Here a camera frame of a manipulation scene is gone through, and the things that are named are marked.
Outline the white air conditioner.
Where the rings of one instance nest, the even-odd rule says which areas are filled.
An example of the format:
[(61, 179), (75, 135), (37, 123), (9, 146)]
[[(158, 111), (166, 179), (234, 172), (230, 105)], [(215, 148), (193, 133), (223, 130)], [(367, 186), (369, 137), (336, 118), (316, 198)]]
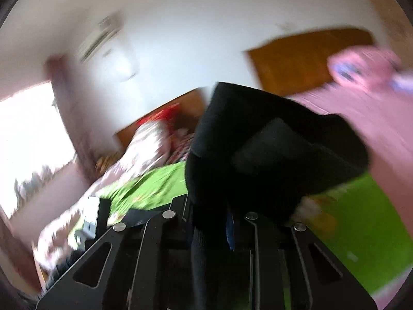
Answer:
[(113, 13), (103, 20), (85, 37), (78, 47), (78, 61), (82, 64), (90, 59), (107, 41), (123, 28), (122, 20)]

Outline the pink curtain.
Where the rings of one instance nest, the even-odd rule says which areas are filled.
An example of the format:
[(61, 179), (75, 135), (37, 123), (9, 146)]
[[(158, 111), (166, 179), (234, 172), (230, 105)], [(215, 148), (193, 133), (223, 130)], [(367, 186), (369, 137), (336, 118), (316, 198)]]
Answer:
[(81, 113), (81, 98), (65, 55), (52, 55), (44, 64), (46, 76), (51, 82), (57, 109), (77, 155), (79, 167), (92, 184), (97, 180), (95, 160)]

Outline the green cartoon bed sheet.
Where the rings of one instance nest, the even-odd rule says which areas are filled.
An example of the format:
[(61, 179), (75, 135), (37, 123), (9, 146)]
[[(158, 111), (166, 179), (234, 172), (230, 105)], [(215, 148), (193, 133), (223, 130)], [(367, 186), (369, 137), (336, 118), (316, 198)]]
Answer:
[[(187, 193), (185, 163), (145, 173), (113, 167), (79, 199), (83, 215), (110, 203), (109, 222), (130, 209), (149, 211)], [(295, 220), (306, 223), (379, 303), (412, 271), (412, 237), (378, 183), (365, 174), (321, 195), (303, 199)]]

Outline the pink blanket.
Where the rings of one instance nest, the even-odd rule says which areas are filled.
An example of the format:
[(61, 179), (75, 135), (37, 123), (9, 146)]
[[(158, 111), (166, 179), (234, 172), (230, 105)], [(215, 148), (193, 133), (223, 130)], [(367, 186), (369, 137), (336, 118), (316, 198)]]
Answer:
[(412, 95), (337, 85), (289, 97), (319, 114), (343, 116), (368, 145), (370, 172), (412, 233)]

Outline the pink floral quilt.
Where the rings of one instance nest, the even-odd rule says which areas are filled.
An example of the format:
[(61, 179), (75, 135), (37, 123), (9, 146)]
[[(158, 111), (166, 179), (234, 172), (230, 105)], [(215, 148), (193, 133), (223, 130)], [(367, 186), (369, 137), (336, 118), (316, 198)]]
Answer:
[(170, 131), (165, 120), (142, 124), (120, 160), (110, 166), (76, 203), (43, 228), (33, 248), (34, 259), (42, 270), (51, 272), (74, 250), (69, 244), (69, 234), (83, 216), (90, 197), (113, 183), (122, 185), (164, 165), (170, 151)]

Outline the near wooden headboard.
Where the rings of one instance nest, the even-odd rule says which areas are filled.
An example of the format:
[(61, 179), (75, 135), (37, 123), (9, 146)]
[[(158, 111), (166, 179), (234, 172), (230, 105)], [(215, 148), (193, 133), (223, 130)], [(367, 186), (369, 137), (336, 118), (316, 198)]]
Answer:
[(286, 97), (330, 82), (330, 56), (351, 46), (374, 44), (369, 31), (344, 27), (276, 38), (248, 50), (247, 55), (261, 88)]

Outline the black pants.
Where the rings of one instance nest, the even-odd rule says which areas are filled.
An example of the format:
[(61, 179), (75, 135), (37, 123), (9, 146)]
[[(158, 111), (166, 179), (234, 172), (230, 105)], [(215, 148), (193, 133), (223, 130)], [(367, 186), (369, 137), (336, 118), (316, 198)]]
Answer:
[(198, 309), (230, 309), (245, 264), (236, 252), (250, 240), (241, 226), (258, 217), (265, 268), (278, 264), (281, 232), (302, 199), (367, 171), (368, 150), (337, 114), (293, 100), (218, 83), (186, 161), (193, 204), (193, 281)]

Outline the window with bars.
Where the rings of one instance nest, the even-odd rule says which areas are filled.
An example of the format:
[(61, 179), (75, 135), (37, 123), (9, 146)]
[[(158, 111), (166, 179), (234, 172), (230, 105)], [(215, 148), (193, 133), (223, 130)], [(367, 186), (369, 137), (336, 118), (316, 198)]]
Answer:
[(75, 157), (51, 83), (1, 100), (1, 208), (6, 216), (30, 202)]

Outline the far wooden headboard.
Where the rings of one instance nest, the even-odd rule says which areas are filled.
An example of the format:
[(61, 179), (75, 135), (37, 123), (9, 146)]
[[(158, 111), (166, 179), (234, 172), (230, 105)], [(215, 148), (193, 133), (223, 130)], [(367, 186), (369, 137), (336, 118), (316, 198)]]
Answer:
[(118, 131), (114, 136), (120, 143), (122, 150), (125, 151), (130, 145), (135, 132), (142, 124), (154, 118), (157, 113), (161, 111), (169, 112), (170, 110), (171, 115), (167, 117), (169, 118), (169, 128), (172, 131), (186, 128), (188, 131), (193, 132), (206, 107), (202, 88), (195, 88), (138, 118), (130, 125)]

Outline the pink cartoon pillow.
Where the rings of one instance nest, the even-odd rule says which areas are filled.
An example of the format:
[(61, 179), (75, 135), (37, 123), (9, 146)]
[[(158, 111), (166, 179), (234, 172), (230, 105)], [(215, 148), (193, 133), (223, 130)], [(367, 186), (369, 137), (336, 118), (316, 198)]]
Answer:
[(402, 68), (392, 50), (373, 45), (346, 48), (327, 59), (332, 79), (342, 87), (363, 92), (412, 92), (412, 71)]

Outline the red pillow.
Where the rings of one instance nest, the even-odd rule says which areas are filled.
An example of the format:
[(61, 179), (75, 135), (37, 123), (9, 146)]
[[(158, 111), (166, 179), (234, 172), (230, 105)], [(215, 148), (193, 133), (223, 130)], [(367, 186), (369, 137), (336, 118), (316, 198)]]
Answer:
[(179, 114), (180, 104), (168, 105), (152, 114), (148, 114), (135, 122), (136, 127), (142, 126), (144, 123), (151, 121), (163, 120), (166, 122), (168, 128), (173, 131), (175, 127), (176, 116)]

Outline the wooden headboard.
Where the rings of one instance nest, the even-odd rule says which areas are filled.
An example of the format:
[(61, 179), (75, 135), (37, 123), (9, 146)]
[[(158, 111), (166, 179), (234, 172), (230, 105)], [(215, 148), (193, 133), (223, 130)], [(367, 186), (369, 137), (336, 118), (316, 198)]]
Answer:
[(135, 132), (142, 124), (154, 118), (157, 113), (161, 111), (169, 112), (170, 110), (171, 115), (167, 117), (169, 118), (169, 128), (172, 131), (186, 128), (188, 131), (193, 132), (206, 107), (202, 88), (195, 88), (138, 118), (130, 125), (118, 131), (114, 136), (120, 143), (122, 150), (125, 151), (130, 145)]
[(374, 44), (369, 31), (344, 27), (276, 38), (248, 50), (247, 55), (261, 88), (286, 97), (330, 82), (330, 56), (351, 46)]

